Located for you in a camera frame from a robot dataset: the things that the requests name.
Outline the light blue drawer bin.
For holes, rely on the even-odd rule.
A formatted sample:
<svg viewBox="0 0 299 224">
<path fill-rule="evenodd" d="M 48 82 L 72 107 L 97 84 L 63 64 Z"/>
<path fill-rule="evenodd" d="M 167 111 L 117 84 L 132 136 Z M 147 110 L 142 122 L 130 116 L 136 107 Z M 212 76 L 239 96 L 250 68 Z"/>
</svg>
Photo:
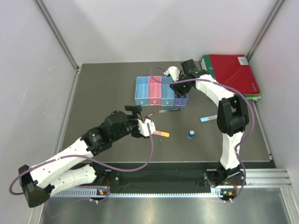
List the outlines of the light blue drawer bin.
<svg viewBox="0 0 299 224">
<path fill-rule="evenodd" d="M 174 91 L 169 84 L 162 84 L 161 106 L 173 106 Z"/>
</svg>

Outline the blue clear pen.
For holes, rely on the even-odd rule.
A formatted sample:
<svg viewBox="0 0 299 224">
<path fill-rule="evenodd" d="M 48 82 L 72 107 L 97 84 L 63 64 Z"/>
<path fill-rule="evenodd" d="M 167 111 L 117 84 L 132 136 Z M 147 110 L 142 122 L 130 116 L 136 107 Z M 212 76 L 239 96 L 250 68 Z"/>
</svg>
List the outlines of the blue clear pen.
<svg viewBox="0 0 299 224">
<path fill-rule="evenodd" d="M 175 108 L 175 109 L 164 109 L 164 110 L 159 110 L 159 113 L 166 113 L 166 112 L 176 112 L 176 111 L 182 111 L 183 108 Z"/>
</svg>

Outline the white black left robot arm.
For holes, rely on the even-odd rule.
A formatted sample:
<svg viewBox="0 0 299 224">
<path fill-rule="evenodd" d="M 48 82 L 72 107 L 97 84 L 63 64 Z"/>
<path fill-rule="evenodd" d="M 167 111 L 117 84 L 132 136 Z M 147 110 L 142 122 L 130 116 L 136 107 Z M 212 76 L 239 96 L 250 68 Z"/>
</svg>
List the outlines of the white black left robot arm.
<svg viewBox="0 0 299 224">
<path fill-rule="evenodd" d="M 99 126 L 88 130 L 72 145 L 45 161 L 45 165 L 23 165 L 19 173 L 20 186 L 30 208 L 45 203 L 60 191 L 81 184 L 105 182 L 106 174 L 92 165 L 73 170 L 80 162 L 93 158 L 110 149 L 119 139 L 131 135 L 135 138 L 147 138 L 155 131 L 151 120 L 143 119 L 141 106 L 125 106 L 128 115 L 122 111 L 113 111 Z"/>
</svg>

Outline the blue white highlighter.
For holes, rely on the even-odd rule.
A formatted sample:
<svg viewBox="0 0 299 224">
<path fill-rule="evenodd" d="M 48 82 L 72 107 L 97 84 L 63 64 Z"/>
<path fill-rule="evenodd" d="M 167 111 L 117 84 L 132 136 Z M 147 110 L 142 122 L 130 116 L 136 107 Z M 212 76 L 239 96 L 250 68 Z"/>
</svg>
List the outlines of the blue white highlighter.
<svg viewBox="0 0 299 224">
<path fill-rule="evenodd" d="M 211 121 L 211 120 L 215 120 L 215 119 L 217 119 L 217 115 L 202 117 L 202 118 L 200 118 L 200 121 L 207 122 L 207 121 Z"/>
</svg>

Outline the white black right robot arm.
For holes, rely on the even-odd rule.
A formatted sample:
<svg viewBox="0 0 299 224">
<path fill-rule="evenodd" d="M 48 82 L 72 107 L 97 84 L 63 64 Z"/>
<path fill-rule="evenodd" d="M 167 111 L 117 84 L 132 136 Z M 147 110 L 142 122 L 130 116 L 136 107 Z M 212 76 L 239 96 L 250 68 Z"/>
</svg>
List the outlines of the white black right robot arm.
<svg viewBox="0 0 299 224">
<path fill-rule="evenodd" d="M 169 67 L 164 75 L 172 78 L 170 87 L 180 97 L 192 87 L 204 93 L 217 108 L 217 127 L 222 132 L 222 154 L 215 173 L 207 174 L 206 183 L 211 187 L 228 185 L 240 172 L 239 143 L 249 123 L 246 102 L 219 83 L 206 70 L 199 70 L 192 59 L 181 63 L 182 70 Z"/>
</svg>

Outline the blue end drawer bin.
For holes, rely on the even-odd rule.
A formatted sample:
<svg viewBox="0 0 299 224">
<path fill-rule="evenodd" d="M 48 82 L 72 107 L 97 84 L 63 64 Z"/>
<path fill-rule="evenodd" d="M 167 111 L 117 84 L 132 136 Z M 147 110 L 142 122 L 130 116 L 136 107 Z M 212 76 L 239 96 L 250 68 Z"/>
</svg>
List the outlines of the blue end drawer bin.
<svg viewBox="0 0 299 224">
<path fill-rule="evenodd" d="M 135 102 L 137 105 L 149 106 L 149 77 L 137 77 L 135 86 Z"/>
</svg>

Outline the purple plastic drawer bin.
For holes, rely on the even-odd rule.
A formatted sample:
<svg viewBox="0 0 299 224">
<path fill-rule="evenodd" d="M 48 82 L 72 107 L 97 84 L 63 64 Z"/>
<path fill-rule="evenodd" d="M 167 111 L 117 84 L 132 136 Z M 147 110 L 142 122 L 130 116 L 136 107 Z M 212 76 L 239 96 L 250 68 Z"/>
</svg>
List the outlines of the purple plastic drawer bin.
<svg viewBox="0 0 299 224">
<path fill-rule="evenodd" d="M 177 93 L 174 95 L 174 106 L 186 106 L 188 102 L 188 94 L 185 94 L 183 97 L 179 96 Z"/>
</svg>

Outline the pink plastic drawer bin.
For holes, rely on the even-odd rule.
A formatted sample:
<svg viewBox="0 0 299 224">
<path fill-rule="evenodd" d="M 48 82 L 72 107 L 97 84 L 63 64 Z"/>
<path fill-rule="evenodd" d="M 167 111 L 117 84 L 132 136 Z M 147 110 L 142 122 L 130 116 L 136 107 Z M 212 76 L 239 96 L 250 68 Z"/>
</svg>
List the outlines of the pink plastic drawer bin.
<svg viewBox="0 0 299 224">
<path fill-rule="evenodd" d="M 161 83 L 156 82 L 151 76 L 149 76 L 149 93 L 148 101 L 149 105 L 160 105 L 162 97 Z"/>
</svg>

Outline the pink orange highlighter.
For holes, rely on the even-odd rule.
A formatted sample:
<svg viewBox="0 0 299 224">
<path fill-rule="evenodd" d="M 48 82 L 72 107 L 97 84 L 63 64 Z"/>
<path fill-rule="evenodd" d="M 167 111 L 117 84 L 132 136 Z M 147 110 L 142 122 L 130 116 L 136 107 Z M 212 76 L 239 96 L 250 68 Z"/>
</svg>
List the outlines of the pink orange highlighter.
<svg viewBox="0 0 299 224">
<path fill-rule="evenodd" d="M 158 136 L 162 136 L 162 137 L 166 137 L 166 138 L 169 138 L 169 136 L 170 136 L 169 133 L 163 132 L 163 131 L 155 131 L 153 134 L 158 135 Z"/>
</svg>

